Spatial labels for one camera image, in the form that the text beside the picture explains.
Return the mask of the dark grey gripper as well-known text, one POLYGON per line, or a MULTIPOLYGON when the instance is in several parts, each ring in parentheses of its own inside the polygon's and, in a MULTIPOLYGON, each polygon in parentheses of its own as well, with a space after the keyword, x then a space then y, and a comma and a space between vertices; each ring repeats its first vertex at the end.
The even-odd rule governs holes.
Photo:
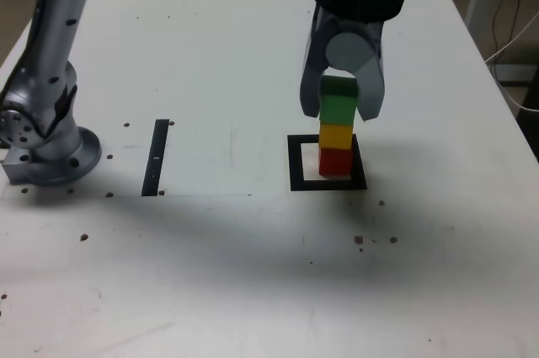
POLYGON ((380 114, 385 83, 380 44, 384 22, 363 23, 315 8, 307 40, 300 83, 303 114, 316 118, 320 110, 319 84, 323 72, 333 69, 351 74, 358 87, 357 109, 363 121, 380 114))

